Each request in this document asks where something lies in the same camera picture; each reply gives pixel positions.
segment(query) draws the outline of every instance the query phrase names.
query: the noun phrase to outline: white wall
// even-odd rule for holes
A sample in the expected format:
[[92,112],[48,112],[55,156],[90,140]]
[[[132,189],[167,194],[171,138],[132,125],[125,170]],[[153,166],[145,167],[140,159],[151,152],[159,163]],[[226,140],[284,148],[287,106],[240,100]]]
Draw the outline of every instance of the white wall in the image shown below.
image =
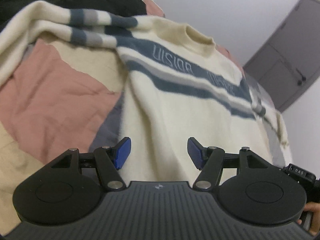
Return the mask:
[[[298,0],[154,0],[245,64]],[[320,176],[320,79],[284,113],[294,162]]]

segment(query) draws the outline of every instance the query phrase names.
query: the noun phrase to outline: human hand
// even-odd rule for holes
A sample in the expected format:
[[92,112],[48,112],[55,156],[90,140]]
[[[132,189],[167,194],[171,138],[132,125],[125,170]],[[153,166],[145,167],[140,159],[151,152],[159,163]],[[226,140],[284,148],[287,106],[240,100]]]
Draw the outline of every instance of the human hand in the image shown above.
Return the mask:
[[309,233],[315,236],[320,230],[320,203],[309,202],[304,206],[303,211],[310,211],[313,213]]

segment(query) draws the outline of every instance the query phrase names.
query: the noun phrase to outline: black fabric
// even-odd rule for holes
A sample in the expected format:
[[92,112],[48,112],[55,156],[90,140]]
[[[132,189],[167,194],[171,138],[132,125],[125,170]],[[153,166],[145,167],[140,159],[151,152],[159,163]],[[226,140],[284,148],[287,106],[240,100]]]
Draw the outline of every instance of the black fabric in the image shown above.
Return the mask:
[[[23,7],[37,0],[0,0],[0,31]],[[124,17],[146,15],[142,0],[44,0],[68,9],[95,9]]]

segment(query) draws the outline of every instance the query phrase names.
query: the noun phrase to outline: pink fabric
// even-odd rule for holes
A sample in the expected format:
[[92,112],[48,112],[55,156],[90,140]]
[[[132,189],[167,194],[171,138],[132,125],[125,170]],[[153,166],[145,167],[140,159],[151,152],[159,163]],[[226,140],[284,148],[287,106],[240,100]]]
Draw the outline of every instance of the pink fabric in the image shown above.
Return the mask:
[[147,15],[165,17],[163,10],[153,0],[143,0],[146,4]]
[[119,97],[38,39],[0,90],[0,121],[21,150],[48,163],[68,148],[87,152]]
[[230,54],[230,52],[229,52],[226,48],[224,48],[224,47],[222,47],[222,46],[220,46],[220,45],[217,45],[217,50],[218,50],[223,56],[225,56],[225,57],[227,57],[228,59],[230,59],[230,60],[238,67],[238,69],[241,71],[242,76],[244,76],[244,71],[243,71],[242,66],[236,61],[236,59]]

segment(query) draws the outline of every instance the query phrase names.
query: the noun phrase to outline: black device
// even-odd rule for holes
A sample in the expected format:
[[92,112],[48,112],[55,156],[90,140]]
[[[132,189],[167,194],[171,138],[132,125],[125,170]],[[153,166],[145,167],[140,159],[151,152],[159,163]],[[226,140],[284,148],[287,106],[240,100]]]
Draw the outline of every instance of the black device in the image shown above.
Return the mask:
[[[296,223],[307,201],[319,201],[319,181],[308,171],[277,168],[248,147],[230,154],[189,138],[188,154],[201,170],[192,187],[186,181],[126,187],[117,170],[130,150],[127,137],[93,153],[72,148],[48,163],[15,189],[22,222],[4,238],[313,239]],[[82,174],[86,168],[96,169],[98,183]],[[237,175],[219,185],[227,168]]]

